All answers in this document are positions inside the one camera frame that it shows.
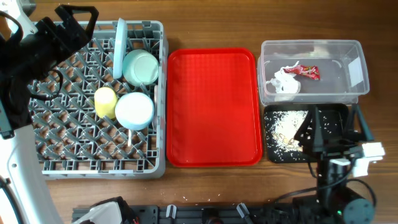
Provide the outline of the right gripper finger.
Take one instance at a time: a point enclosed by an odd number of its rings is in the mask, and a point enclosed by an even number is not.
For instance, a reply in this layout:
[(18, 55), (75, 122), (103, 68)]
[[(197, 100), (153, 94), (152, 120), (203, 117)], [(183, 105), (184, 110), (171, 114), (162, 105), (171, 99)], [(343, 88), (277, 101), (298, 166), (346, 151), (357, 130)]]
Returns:
[[(354, 128), (354, 122), (357, 120), (359, 131)], [(358, 104), (352, 104), (345, 125), (345, 138), (354, 142), (371, 142), (374, 136), (363, 116)]]
[(321, 152), (323, 150), (323, 134), (320, 124), (320, 114), (316, 105), (309, 107), (294, 139), (302, 146), (303, 152)]

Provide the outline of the rice and nut leftovers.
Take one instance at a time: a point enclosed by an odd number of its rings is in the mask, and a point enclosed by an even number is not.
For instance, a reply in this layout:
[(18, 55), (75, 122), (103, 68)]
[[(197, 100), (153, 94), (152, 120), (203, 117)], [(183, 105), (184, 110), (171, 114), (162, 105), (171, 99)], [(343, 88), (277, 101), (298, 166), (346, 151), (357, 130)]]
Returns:
[(294, 139), (307, 111), (270, 111), (266, 113), (267, 150), (279, 159), (301, 155), (303, 147)]

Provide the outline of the white napkin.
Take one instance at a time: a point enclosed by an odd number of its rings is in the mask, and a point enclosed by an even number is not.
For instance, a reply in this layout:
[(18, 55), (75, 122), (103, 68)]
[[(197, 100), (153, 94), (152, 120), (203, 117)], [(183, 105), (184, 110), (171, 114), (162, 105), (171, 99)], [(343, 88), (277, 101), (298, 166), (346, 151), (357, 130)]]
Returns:
[(301, 89), (301, 84), (294, 78), (296, 74), (285, 71), (285, 69), (294, 68), (298, 64), (299, 61), (296, 61), (293, 66), (281, 67), (278, 72), (275, 72), (274, 78), (266, 81), (266, 85), (271, 84), (275, 88), (276, 93), (298, 93)]

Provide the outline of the red candy wrapper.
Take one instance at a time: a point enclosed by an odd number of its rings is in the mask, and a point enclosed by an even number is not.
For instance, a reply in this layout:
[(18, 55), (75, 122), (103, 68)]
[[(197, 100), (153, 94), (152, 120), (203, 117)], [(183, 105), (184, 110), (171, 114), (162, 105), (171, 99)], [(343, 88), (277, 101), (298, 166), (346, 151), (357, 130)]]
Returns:
[(293, 73), (296, 75), (301, 75), (303, 77), (307, 77), (312, 80), (320, 79), (320, 72), (317, 66), (295, 65), (290, 68), (284, 68), (283, 71), (285, 73)]

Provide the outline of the light blue plate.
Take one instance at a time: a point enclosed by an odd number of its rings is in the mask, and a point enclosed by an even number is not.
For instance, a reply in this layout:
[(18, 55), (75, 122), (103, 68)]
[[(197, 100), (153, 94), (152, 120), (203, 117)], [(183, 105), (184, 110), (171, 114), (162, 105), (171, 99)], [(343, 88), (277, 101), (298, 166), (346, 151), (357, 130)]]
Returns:
[(123, 60), (127, 48), (127, 23), (119, 18), (114, 45), (113, 78), (119, 79), (123, 74)]

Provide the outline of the yellow plastic cup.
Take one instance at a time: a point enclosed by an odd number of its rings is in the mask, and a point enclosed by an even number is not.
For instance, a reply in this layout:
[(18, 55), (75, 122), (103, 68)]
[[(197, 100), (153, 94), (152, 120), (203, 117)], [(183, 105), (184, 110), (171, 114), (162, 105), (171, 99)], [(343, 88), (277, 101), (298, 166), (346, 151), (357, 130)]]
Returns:
[(95, 91), (94, 95), (95, 111), (98, 117), (104, 118), (107, 116), (110, 119), (114, 119), (115, 107), (118, 102), (118, 98), (113, 89), (109, 87), (101, 87)]

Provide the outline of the mint green bowl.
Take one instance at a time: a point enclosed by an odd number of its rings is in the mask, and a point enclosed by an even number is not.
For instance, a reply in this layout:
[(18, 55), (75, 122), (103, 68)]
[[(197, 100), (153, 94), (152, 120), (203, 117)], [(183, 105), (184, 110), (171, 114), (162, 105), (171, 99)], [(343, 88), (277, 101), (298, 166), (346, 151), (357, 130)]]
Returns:
[(159, 62), (148, 51), (137, 49), (129, 52), (124, 60), (122, 73), (133, 86), (150, 85), (158, 79)]

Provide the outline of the small teal saucer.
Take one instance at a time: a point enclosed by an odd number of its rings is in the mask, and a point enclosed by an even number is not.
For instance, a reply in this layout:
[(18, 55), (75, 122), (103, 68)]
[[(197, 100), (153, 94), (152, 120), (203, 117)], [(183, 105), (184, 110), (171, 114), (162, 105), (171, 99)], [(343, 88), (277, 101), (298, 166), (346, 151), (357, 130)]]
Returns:
[(152, 122), (155, 106), (144, 93), (128, 93), (120, 97), (116, 103), (115, 114), (117, 121), (124, 128), (142, 130)]

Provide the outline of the white plastic spoon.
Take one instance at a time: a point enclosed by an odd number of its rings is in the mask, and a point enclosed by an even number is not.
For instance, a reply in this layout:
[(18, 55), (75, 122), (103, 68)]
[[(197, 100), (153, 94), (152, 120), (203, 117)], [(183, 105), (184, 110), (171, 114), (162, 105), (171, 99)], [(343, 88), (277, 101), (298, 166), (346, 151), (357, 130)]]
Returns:
[(132, 130), (128, 130), (128, 136), (127, 136), (127, 146), (131, 147), (132, 146)]

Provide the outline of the white plastic fork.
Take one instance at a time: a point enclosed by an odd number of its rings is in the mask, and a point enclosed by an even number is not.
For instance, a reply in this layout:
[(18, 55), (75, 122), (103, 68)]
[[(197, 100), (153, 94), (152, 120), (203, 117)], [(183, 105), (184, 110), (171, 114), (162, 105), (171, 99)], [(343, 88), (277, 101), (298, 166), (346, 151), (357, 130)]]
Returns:
[(158, 103), (158, 92), (159, 92), (159, 87), (158, 85), (154, 86), (154, 117), (152, 120), (152, 127), (155, 132), (157, 132), (157, 126), (158, 126), (158, 118), (157, 118), (157, 103)]

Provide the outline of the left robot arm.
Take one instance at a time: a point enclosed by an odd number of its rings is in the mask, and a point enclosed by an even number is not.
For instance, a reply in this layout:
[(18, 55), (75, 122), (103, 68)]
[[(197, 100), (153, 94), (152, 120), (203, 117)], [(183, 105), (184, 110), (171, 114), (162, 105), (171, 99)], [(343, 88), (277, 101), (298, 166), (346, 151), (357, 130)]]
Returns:
[(59, 5), (55, 12), (60, 25), (45, 17), (34, 31), (1, 12), (17, 26), (8, 40), (1, 39), (1, 190), (12, 209), (2, 217), (18, 223), (62, 222), (40, 169), (28, 108), (30, 99), (50, 101), (60, 90), (40, 96), (28, 85), (57, 73), (57, 65), (87, 45), (99, 16), (94, 6)]

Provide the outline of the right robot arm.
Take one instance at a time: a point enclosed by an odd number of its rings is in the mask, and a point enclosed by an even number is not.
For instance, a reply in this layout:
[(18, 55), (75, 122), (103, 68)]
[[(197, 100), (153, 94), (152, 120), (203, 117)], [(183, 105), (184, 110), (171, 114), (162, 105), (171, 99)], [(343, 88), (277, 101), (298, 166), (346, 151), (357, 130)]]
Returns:
[(308, 113), (294, 138), (303, 153), (317, 162), (317, 185), (293, 193), (292, 204), (301, 223), (371, 223), (377, 205), (372, 189), (371, 199), (350, 189), (372, 161), (385, 155), (381, 143), (375, 142), (357, 104), (345, 113), (331, 106), (338, 128), (330, 134), (319, 105), (309, 105)]

